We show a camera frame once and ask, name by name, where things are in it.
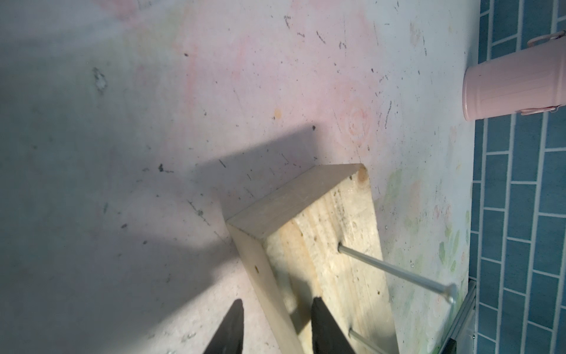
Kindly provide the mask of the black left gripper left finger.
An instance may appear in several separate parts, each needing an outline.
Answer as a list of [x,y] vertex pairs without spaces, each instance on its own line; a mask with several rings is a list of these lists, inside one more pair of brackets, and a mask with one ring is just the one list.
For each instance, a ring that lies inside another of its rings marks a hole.
[[236,299],[203,353],[242,354],[245,330],[244,315],[243,301]]

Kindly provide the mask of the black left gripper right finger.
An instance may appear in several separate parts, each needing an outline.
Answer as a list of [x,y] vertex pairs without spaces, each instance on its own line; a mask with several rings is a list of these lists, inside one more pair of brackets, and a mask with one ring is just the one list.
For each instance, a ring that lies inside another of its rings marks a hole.
[[314,354],[355,354],[321,297],[312,301],[311,327]]

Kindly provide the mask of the wooden block with nails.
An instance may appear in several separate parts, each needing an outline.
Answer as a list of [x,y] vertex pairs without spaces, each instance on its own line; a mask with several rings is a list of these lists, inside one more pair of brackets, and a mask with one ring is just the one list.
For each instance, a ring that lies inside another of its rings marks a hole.
[[311,168],[226,225],[283,353],[312,352],[315,297],[344,334],[399,352],[385,272],[338,251],[383,256],[363,165]]

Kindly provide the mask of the steel nail middle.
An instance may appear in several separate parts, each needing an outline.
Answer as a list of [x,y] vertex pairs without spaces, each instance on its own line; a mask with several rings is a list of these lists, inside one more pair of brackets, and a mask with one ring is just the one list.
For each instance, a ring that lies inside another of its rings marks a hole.
[[374,354],[387,354],[387,352],[384,351],[382,348],[372,343],[368,339],[364,338],[352,328],[349,329],[349,337],[361,343],[366,349],[370,350]]

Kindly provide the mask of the steel nail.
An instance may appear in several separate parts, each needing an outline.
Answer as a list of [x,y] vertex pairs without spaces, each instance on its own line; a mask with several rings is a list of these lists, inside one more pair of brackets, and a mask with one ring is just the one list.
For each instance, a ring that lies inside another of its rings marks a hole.
[[458,289],[454,283],[451,283],[449,285],[439,283],[436,280],[431,280],[427,277],[423,277],[421,275],[407,271],[403,268],[392,265],[383,260],[379,260],[377,258],[373,258],[372,256],[365,255],[364,253],[346,247],[341,243],[339,243],[338,245],[338,251],[344,255],[359,260],[370,266],[373,266],[374,268],[378,268],[386,273],[392,274],[395,277],[399,277],[403,280],[408,281],[409,283],[412,283],[423,289],[436,293],[442,296],[451,305],[455,304]]
[[374,354],[387,354],[387,352],[384,351],[382,348],[372,343],[368,339],[364,338],[352,328],[349,329],[349,337],[361,343],[366,349],[370,350]]

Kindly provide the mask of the steel nail far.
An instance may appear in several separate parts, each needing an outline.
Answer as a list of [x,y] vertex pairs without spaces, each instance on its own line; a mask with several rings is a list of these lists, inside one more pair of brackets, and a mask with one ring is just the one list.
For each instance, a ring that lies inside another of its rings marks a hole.
[[359,260],[370,266],[373,266],[374,268],[378,268],[386,273],[392,274],[395,277],[399,277],[403,280],[408,281],[409,283],[412,283],[423,289],[436,293],[442,296],[451,305],[455,304],[458,289],[454,283],[451,283],[449,285],[439,283],[436,280],[431,280],[427,277],[423,277],[421,275],[407,271],[403,268],[392,265],[383,260],[379,260],[377,258],[373,258],[372,256],[365,255],[364,253],[346,247],[341,243],[339,243],[338,245],[338,251],[344,255]]

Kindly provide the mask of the pink pen holder bucket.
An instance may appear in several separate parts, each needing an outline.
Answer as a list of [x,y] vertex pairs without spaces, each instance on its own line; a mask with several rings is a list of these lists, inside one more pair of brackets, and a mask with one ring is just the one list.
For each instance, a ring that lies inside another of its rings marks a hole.
[[554,112],[565,105],[565,31],[533,38],[519,52],[467,69],[464,119]]

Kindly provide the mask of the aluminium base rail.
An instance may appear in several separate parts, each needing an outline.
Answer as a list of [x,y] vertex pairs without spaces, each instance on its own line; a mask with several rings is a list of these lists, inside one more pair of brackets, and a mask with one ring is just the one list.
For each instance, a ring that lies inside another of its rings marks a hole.
[[475,309],[477,282],[472,278],[468,282],[468,293],[453,320],[445,342],[439,353],[472,354],[475,350]]

